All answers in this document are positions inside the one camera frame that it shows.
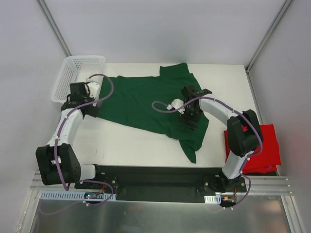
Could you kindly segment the green t shirt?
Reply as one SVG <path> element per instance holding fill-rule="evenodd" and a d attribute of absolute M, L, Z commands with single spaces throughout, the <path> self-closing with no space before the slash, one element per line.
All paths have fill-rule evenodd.
<path fill-rule="evenodd" d="M 186 157 L 196 163 L 196 152 L 202 146 L 209 120 L 201 115 L 197 129 L 193 130 L 179 123 L 179 113 L 163 113 L 166 107 L 160 103 L 155 105 L 158 111 L 152 108 L 154 101 L 170 104 L 174 99 L 182 100 L 181 90 L 188 85 L 193 85 L 195 90 L 201 89 L 186 63 L 160 67 L 159 76 L 155 77 L 104 79 L 100 98 L 111 90 L 113 93 L 101 103 L 98 117 L 177 139 Z"/>

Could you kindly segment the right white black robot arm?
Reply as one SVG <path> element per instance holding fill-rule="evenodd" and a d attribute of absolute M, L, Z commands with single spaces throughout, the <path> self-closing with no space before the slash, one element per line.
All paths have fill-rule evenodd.
<path fill-rule="evenodd" d="M 263 143 L 263 135 L 255 111 L 239 111 L 216 98 L 208 89 L 196 90 L 193 85 L 185 86 L 181 93 L 184 97 L 179 110 L 179 123 L 192 130 L 207 112 L 227 127 L 229 155 L 219 175 L 208 181 L 210 189 L 228 192 L 236 186 L 247 160 Z"/>

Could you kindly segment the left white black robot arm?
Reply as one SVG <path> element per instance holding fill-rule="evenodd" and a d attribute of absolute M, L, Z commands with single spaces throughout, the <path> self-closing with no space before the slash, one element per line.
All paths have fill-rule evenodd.
<path fill-rule="evenodd" d="M 38 147 L 35 155 L 44 185 L 77 183 L 86 180 L 93 189 L 99 188 L 103 177 L 96 173 L 93 164 L 81 164 L 72 148 L 78 128 L 86 115 L 94 117 L 97 107 L 91 105 L 98 93 L 98 85 L 92 83 L 71 83 L 70 92 L 61 106 L 59 124 L 47 145 Z"/>

